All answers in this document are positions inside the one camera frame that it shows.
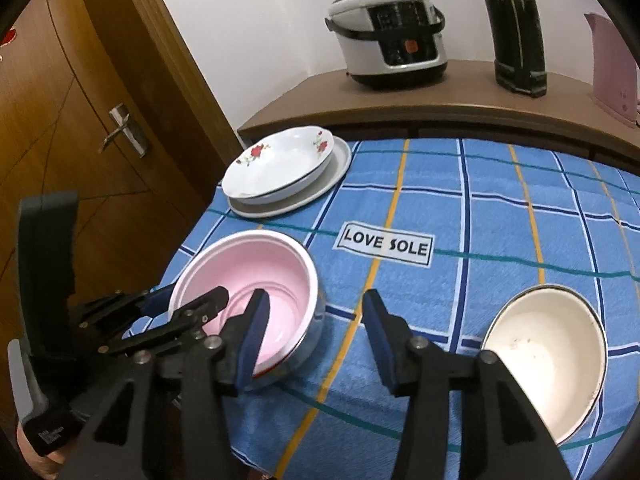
brown countertop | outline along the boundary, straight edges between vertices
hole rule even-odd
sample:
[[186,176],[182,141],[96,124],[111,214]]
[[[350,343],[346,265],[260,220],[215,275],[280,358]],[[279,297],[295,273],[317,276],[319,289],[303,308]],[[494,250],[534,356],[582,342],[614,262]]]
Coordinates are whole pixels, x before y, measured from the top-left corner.
[[549,73],[544,97],[513,94],[498,86],[494,64],[486,61],[450,60],[440,82],[402,91],[369,90],[337,70],[304,80],[255,114],[238,133],[258,140],[300,124],[407,121],[419,121],[427,129],[429,123],[504,126],[640,161],[640,128],[629,128],[607,114],[591,99],[592,91],[587,83]]

silver screw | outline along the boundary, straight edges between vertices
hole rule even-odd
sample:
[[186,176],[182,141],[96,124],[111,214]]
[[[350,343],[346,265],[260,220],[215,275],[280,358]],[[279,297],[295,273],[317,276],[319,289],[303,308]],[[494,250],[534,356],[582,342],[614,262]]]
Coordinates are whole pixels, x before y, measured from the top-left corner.
[[153,356],[149,350],[140,350],[133,354],[133,362],[137,365],[144,365],[151,361],[152,357]]
[[480,352],[480,359],[483,363],[492,365],[498,362],[498,355],[491,350],[482,350]]
[[222,346],[222,338],[219,335],[210,335],[204,340],[205,348],[215,350]]
[[427,348],[427,346],[429,346],[429,340],[425,338],[425,336],[414,335],[411,339],[409,339],[409,344],[416,350],[422,350],[423,348]]

white wall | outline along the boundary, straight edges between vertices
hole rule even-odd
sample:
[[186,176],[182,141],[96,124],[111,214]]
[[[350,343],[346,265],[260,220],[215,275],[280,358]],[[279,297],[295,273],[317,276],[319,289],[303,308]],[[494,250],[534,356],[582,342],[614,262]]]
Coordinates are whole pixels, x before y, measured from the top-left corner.
[[164,0],[233,128],[307,78],[280,0]]
[[[283,0],[300,35],[312,73],[344,66],[334,35],[324,26],[333,0]],[[452,59],[494,59],[494,46],[484,0],[432,0],[447,19],[443,35]],[[591,82],[593,51],[591,31],[583,16],[598,12],[596,0],[536,0],[545,43],[546,68]]]

pink pitcher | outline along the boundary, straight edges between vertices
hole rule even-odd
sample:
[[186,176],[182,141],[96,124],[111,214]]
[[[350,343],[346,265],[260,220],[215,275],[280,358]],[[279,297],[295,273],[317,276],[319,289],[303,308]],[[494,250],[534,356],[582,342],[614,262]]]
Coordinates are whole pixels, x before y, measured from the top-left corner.
[[621,123],[636,127],[636,60],[616,26],[593,12],[584,15],[593,35],[593,100]]

green stripe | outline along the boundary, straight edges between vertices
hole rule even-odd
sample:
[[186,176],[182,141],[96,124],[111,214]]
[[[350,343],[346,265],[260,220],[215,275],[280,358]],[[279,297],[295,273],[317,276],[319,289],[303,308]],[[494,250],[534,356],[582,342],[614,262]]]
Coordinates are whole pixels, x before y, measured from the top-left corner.
[[[278,387],[279,389],[281,389],[283,392],[290,395],[291,397],[294,397],[297,400],[304,402],[307,406],[311,406],[312,408],[315,408],[320,412],[323,412],[323,413],[326,413],[327,415],[331,415],[335,418],[338,418],[341,421],[346,422],[347,424],[351,424],[352,426],[362,428],[363,430],[370,431],[371,433],[375,433],[382,436],[388,436],[395,440],[400,440],[400,437],[402,435],[400,431],[391,430],[389,428],[385,428],[384,426],[379,426],[377,424],[373,424],[372,422],[367,422],[366,420],[362,420],[357,416],[349,415],[348,413],[344,413],[339,410],[336,410],[335,408],[332,408],[331,406],[327,406],[322,402],[318,402],[317,400],[309,396],[306,396],[302,392],[294,390],[293,388],[289,388],[284,384],[276,384],[276,387]],[[625,431],[625,426],[621,426],[620,428],[616,428],[615,430],[608,431],[607,433],[603,433],[599,436],[594,436],[591,438],[585,438],[583,440],[577,440],[576,442],[569,442],[567,444],[562,444],[562,446],[560,446],[560,449],[563,451],[566,451],[569,449],[575,449],[577,447],[585,447],[585,446],[588,446],[589,444],[595,444],[596,442],[615,436],[619,433],[622,433],[623,431]],[[447,451],[459,453],[460,446],[457,444],[447,444]]]
[[[279,229],[292,229],[293,231],[300,231],[303,233],[315,233],[319,235],[327,235],[332,237],[337,237],[337,231],[327,231],[326,229],[311,229],[307,227],[299,227],[295,225],[285,224],[282,222],[272,222],[272,221],[258,221],[252,220],[251,218],[241,218],[237,216],[235,213],[227,213],[225,211],[219,211],[217,209],[209,208],[207,209],[210,213],[219,214],[222,216],[237,218],[249,222],[253,222],[255,224],[262,224],[268,227],[275,227]],[[517,256],[498,256],[496,254],[480,254],[480,253],[463,253],[461,251],[453,251],[448,249],[434,249],[433,252],[435,254],[441,254],[442,256],[452,256],[454,258],[468,258],[469,260],[484,260],[487,262],[503,262],[510,264],[517,264],[526,267],[535,267],[549,270],[556,270],[557,272],[562,272],[563,274],[573,274],[575,276],[587,276],[589,278],[631,278],[635,282],[640,282],[640,277],[633,275],[628,270],[617,270],[615,272],[594,272],[592,270],[580,270],[580,269],[570,269],[568,267],[561,267],[553,264],[547,263],[539,263],[533,260],[527,260],[525,258],[519,258]]]
[[[447,153],[447,152],[428,152],[423,150],[360,150],[358,154],[361,153],[415,153],[417,155],[441,155],[441,156],[460,156],[459,153]],[[495,158],[493,156],[484,156],[484,155],[467,155],[465,154],[465,158],[478,158],[481,160],[490,160],[492,162],[500,162],[501,164],[509,164],[511,166],[516,166],[516,162],[512,160],[506,160],[504,158]],[[608,182],[607,180],[602,180],[601,178],[597,178],[596,176],[585,175],[581,173],[575,173],[573,171],[562,171],[558,168],[547,168],[545,166],[536,166],[534,164],[523,164],[522,162],[517,163],[521,168],[531,168],[532,170],[542,170],[542,171],[550,171],[551,173],[563,173],[565,175],[570,176],[578,176],[580,178],[585,178],[587,180],[593,180],[594,182],[603,182],[607,184],[607,186],[615,187],[619,190],[626,191],[632,193],[634,195],[640,195],[640,191],[633,191],[632,189],[627,189],[626,187],[619,186],[618,184],[614,184],[612,182]]]

